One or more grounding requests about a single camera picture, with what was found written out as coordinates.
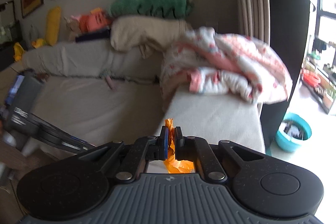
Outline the orange plush toy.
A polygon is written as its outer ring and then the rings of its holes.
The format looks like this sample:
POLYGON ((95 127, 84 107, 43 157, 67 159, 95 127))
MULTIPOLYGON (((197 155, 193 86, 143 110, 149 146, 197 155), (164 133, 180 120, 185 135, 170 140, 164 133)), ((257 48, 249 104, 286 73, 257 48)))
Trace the orange plush toy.
POLYGON ((165 120, 165 126, 169 129, 168 134, 168 153, 167 159, 163 162, 168 173, 192 173, 194 171, 194 163, 187 160, 177 160, 175 157, 175 127, 173 125, 173 119, 169 118, 165 120))

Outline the small yellow duck plush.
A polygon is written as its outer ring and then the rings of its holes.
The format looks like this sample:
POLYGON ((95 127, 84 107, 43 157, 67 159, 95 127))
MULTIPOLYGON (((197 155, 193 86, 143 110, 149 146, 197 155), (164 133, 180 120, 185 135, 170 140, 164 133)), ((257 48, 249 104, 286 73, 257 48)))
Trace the small yellow duck plush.
POLYGON ((23 47, 16 42, 13 46, 14 49, 14 60, 15 62, 21 61, 23 55, 26 53, 26 51, 23 49, 23 47))

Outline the grey fabric sofa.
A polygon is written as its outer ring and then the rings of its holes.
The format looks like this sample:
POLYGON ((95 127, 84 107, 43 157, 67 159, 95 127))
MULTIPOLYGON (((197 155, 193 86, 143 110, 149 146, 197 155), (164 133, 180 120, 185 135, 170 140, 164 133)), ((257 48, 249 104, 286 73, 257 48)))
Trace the grey fabric sofa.
POLYGON ((265 152, 255 105, 233 94, 194 94, 186 85, 166 102, 153 81, 161 63, 160 52, 143 59, 137 48, 114 51, 107 40, 45 46, 26 52, 20 62, 1 71, 1 98, 5 99, 17 73, 31 68, 49 75, 33 113, 93 145, 113 140, 132 143, 157 135, 164 121, 172 118, 184 135, 211 144, 228 139, 265 152), (115 90, 100 77, 104 69, 118 81, 115 90))

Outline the teal pink mushroom toy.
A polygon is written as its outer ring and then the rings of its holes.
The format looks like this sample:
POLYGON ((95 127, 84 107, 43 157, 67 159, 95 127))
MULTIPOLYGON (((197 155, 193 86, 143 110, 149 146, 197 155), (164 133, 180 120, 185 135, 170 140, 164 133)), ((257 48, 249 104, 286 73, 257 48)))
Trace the teal pink mushroom toy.
POLYGON ((118 81, 113 77, 112 72, 109 69, 104 69, 100 73, 100 77, 105 80, 111 90, 115 90, 117 88, 118 81))

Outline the pink floral white blanket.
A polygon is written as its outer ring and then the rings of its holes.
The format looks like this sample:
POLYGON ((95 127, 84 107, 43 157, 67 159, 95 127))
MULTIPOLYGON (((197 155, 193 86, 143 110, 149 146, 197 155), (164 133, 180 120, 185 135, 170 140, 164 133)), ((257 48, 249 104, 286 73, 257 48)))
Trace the pink floral white blanket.
POLYGON ((164 55, 160 77, 163 100, 170 102, 183 84, 191 93, 232 93, 251 104, 274 104, 289 99, 293 81, 267 43, 201 27, 187 31, 164 55))

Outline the yellow banana plush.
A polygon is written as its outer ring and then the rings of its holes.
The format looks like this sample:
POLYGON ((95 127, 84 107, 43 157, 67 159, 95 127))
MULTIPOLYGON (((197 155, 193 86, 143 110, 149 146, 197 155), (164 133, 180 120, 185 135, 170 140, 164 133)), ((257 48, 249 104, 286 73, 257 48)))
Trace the yellow banana plush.
POLYGON ((58 42, 61 14, 62 9, 60 6, 53 7, 48 11, 45 41, 49 46, 54 46, 58 42))

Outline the beige bunny plush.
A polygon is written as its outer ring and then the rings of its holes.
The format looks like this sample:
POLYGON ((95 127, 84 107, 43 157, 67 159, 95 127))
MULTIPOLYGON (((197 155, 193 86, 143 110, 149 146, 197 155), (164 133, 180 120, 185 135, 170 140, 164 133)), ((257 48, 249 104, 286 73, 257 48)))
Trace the beige bunny plush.
POLYGON ((76 37, 82 34, 80 30, 80 24, 77 19, 73 18, 66 18, 64 17, 65 23, 66 23, 66 29, 68 32, 68 40, 70 42, 74 42, 76 37))

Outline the teal plastic basin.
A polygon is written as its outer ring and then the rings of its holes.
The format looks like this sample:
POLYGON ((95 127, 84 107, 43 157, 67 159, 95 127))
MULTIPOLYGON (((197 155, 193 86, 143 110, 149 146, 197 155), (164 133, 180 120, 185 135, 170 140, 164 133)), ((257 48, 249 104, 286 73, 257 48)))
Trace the teal plastic basin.
POLYGON ((294 113, 286 113, 276 133, 277 145, 286 152, 295 152, 312 136, 306 120, 294 113))

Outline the cream pillow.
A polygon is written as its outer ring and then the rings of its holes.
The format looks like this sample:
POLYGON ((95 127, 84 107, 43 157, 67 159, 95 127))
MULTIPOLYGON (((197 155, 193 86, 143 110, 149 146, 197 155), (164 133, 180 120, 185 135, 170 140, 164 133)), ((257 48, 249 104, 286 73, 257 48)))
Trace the cream pillow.
POLYGON ((142 58, 154 51, 166 51, 191 25, 185 20, 160 19, 151 16, 122 16, 111 26, 110 43, 114 50, 127 52, 139 47, 142 58))

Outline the dark blue book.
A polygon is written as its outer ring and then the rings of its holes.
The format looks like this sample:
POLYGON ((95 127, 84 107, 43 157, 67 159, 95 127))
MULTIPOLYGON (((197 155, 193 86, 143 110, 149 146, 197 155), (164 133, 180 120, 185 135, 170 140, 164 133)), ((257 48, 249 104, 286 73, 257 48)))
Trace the dark blue book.
POLYGON ((75 42, 82 43, 91 40, 100 40, 100 39, 108 39, 110 38, 110 28, 102 28, 101 30, 97 30, 95 32, 88 32, 86 34, 81 34, 76 36, 75 42))

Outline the pink pig plush toy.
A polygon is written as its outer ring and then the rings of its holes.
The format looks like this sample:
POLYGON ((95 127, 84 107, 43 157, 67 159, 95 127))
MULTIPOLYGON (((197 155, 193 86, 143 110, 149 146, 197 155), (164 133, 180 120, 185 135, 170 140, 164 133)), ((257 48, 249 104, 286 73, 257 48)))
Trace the pink pig plush toy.
POLYGON ((71 19, 78 22, 82 34, 98 31, 113 22, 102 8, 95 8, 89 14, 71 16, 71 19))

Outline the red plastic basin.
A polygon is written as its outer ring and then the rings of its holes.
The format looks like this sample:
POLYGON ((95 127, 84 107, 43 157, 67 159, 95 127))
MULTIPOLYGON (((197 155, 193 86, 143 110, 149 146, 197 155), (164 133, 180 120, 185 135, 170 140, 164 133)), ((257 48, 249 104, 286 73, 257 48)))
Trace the red plastic basin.
POLYGON ((302 71, 302 79, 306 84, 313 88, 316 88, 321 83, 320 77, 314 72, 307 69, 304 69, 302 71))

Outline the green plush cushion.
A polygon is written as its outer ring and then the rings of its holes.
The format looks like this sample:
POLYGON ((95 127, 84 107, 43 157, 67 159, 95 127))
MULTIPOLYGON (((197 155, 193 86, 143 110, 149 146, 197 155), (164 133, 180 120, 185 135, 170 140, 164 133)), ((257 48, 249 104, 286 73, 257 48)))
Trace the green plush cushion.
POLYGON ((152 16, 162 19, 185 19, 194 4, 193 0, 115 0, 108 9, 109 16, 152 16))

